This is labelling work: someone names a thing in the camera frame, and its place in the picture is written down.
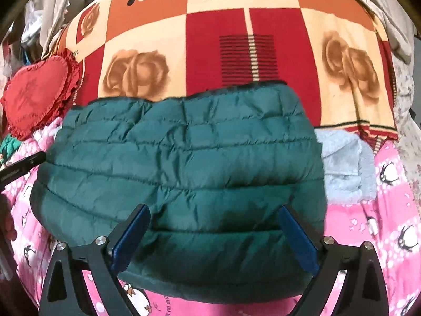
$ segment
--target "black dot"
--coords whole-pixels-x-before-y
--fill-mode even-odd
[[[129,0],[129,1],[127,1],[127,5],[128,5],[128,6],[131,6],[132,4],[134,4],[134,0]]]

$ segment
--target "folded gray cloth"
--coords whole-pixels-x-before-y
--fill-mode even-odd
[[[325,190],[328,204],[355,204],[377,195],[374,154],[358,135],[344,130],[316,129],[323,145]]]

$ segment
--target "silver screw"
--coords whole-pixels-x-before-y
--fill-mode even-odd
[[[374,248],[373,244],[370,241],[365,241],[364,247],[367,248],[367,249],[373,249]]]
[[[325,237],[323,238],[323,242],[324,242],[326,245],[333,245],[333,244],[335,243],[335,239],[334,239],[334,238],[332,238],[331,236],[325,236]]]
[[[62,251],[63,249],[66,248],[66,244],[64,242],[60,242],[59,244],[57,244],[56,248],[57,248],[57,251]]]
[[[98,236],[98,237],[95,239],[95,243],[96,243],[97,245],[103,245],[106,241],[107,241],[107,238],[106,238],[105,236]]]

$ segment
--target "brown rose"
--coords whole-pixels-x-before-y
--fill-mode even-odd
[[[96,3],[92,9],[85,15],[81,24],[81,33],[84,37],[90,35],[99,16],[99,4]]]
[[[322,46],[322,62],[330,80],[342,90],[358,87],[366,104],[377,103],[380,84],[367,52],[349,47],[337,31],[326,32]]]
[[[139,97],[159,101],[165,90],[169,68],[158,51],[117,51],[103,81],[108,96]]]

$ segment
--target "green puffer jacket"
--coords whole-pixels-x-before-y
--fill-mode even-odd
[[[323,231],[321,144],[278,82],[152,103],[71,110],[38,171],[31,207],[70,246],[108,235],[139,203],[151,223],[121,280],[209,303],[301,294],[310,277],[279,229],[291,204]]]

